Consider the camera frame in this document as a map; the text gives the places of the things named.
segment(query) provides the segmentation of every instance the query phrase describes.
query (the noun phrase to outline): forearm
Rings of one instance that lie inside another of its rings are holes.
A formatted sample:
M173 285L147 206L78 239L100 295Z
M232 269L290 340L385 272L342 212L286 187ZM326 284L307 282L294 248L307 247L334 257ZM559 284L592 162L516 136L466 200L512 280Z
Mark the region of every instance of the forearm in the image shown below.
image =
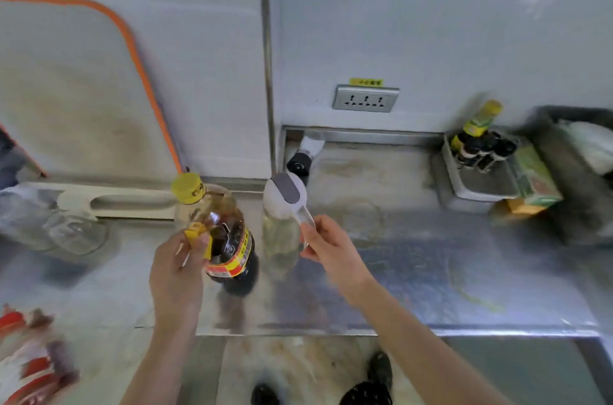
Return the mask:
M511 405L377 281L362 286L357 300L381 344L427 405Z
M193 338L192 330L156 327L120 405L175 405Z

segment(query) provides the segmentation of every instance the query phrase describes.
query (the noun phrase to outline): black shoe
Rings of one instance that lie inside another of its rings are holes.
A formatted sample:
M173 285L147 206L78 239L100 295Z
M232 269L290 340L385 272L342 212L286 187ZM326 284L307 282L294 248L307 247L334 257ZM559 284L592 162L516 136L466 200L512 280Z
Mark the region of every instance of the black shoe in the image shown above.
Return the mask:
M258 384L251 392L251 405L280 405L275 391L266 384Z
M377 352L368 361L368 380L380 382L391 393L393 378L392 364L389 362L389 357L385 352Z

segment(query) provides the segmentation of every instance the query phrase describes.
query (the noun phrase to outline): electrical socket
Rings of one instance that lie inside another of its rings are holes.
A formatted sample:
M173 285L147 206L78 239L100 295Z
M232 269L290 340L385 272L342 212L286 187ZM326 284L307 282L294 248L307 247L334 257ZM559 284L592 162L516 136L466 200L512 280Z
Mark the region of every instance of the electrical socket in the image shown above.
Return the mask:
M374 88L359 85L337 85L332 107L352 111L389 113L396 103L399 88Z

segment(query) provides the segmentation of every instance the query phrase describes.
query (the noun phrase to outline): red and white package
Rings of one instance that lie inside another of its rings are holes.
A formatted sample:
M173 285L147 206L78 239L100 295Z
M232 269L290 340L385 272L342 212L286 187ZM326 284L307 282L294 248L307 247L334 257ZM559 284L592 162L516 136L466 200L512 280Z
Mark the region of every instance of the red and white package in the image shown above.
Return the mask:
M53 317L35 309L27 318L5 305L0 317L0 404L49 403L79 372Z

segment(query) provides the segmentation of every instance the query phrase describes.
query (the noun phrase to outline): cutting board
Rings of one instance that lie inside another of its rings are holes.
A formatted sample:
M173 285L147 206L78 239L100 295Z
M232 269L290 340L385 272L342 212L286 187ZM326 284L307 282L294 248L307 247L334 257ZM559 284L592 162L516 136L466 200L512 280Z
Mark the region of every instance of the cutting board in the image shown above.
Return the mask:
M90 0L0 0L0 126L51 178L181 169L134 36Z

